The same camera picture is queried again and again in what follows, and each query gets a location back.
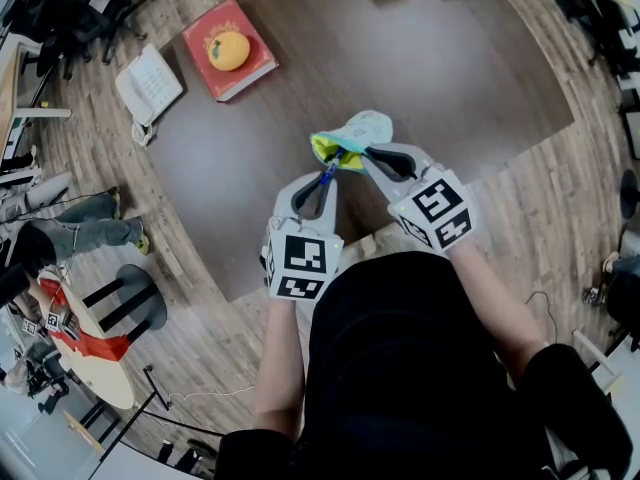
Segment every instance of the red object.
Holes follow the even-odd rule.
[[[231,30],[247,37],[250,46],[249,57],[242,66],[233,71],[220,71],[209,62],[209,47],[217,35]],[[227,101],[278,66],[275,57],[235,0],[225,0],[203,14],[182,33],[182,36],[198,71],[218,101]]]
[[[40,286],[49,297],[53,298],[56,305],[71,309],[60,283],[51,279],[40,279]],[[115,336],[103,340],[89,336],[82,332],[81,329],[78,329],[76,334],[80,339],[74,340],[63,331],[49,331],[49,336],[64,342],[74,352],[79,351],[82,357],[99,357],[107,361],[120,361],[131,344],[126,336]]]

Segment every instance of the wooden floor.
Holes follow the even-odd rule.
[[[138,14],[138,22],[162,46],[218,1],[158,0]],[[617,187],[631,161],[615,113],[620,94],[602,64],[594,69],[587,65],[588,41],[564,20],[552,0],[509,1],[549,59],[575,122],[510,161],[500,174],[472,184],[484,223],[476,241],[523,300],[534,290],[549,294],[560,341],[570,342],[571,331],[579,328],[605,347],[613,323],[604,311],[585,307],[580,295],[617,246],[622,226]],[[160,285],[170,307],[169,322],[161,331],[143,336],[126,358],[140,401],[148,392],[141,368],[149,363],[170,392],[240,390],[252,386],[256,378],[265,293],[233,304],[224,300],[167,202],[147,154],[133,145],[130,118],[113,80],[138,49],[127,39],[111,66],[79,64],[71,82],[52,84],[50,101],[74,109],[74,115],[32,132],[48,173],[73,172],[72,195],[126,186],[128,215],[143,216],[155,245],[155,253],[146,258],[133,247],[104,248],[78,257],[72,267],[73,286],[88,294],[113,279],[124,262],[144,267]],[[384,243],[380,234],[379,246]],[[371,244],[365,240],[363,246]],[[553,341],[544,297],[535,297],[531,306]],[[308,323],[301,320],[306,341]],[[196,395],[187,401],[173,396],[172,401],[171,416],[213,430],[227,432],[251,422],[251,390],[226,397]],[[158,405],[153,410],[161,411]],[[163,429],[143,417],[133,427],[130,441],[156,453],[169,436],[178,440],[190,434]]]

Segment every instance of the red book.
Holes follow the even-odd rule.
[[[209,63],[208,51],[218,34],[230,30],[247,37],[250,46],[249,57],[242,66],[233,71],[220,71]],[[198,71],[218,101],[228,101],[278,66],[273,54],[235,0],[225,0],[203,14],[182,35]]]

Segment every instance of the dark wooden table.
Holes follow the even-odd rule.
[[[464,182],[499,169],[573,121],[537,43],[506,0],[237,0],[280,67],[216,103],[181,36],[167,59],[186,92],[149,152],[228,300],[261,286],[278,191],[321,165],[309,135],[364,109],[392,117]],[[366,176],[338,175],[347,243],[390,222]]]

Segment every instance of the white telephone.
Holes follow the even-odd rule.
[[[152,44],[116,77],[116,88],[133,116],[133,139],[143,146],[153,136],[153,121],[182,93],[180,82]]]

